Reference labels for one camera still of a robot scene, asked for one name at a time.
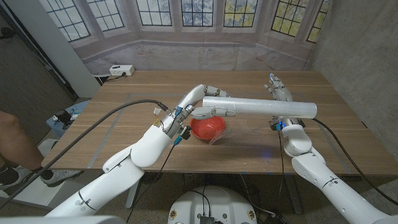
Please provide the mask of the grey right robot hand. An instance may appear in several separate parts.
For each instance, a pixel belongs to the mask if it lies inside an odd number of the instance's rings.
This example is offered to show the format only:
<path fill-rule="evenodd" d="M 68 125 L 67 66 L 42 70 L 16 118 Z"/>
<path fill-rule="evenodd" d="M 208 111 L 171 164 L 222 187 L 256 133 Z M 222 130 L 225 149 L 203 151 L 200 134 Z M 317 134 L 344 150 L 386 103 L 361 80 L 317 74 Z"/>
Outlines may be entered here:
<path fill-rule="evenodd" d="M 282 81 L 273 73 L 269 75 L 269 85 L 264 85 L 265 89 L 271 93 L 272 97 L 278 101 L 293 101 L 291 92 L 285 87 Z"/>

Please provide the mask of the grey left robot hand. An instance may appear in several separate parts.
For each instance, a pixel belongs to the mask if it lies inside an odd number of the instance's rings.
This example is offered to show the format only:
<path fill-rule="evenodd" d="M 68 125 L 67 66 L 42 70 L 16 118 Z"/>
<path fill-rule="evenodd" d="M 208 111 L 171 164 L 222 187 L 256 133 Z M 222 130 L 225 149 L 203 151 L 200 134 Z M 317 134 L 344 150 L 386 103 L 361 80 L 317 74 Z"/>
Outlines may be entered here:
<path fill-rule="evenodd" d="M 229 97 L 228 93 L 220 90 L 219 88 L 199 84 L 190 92 L 188 92 L 177 104 L 175 111 L 173 112 L 174 118 L 182 114 L 182 119 L 191 115 L 192 118 L 203 120 L 212 118 L 214 116 L 229 116 L 233 117 L 237 115 L 236 111 L 220 109 L 215 107 L 197 107 L 194 106 L 203 99 L 204 96 L 217 96 L 217 97 Z"/>

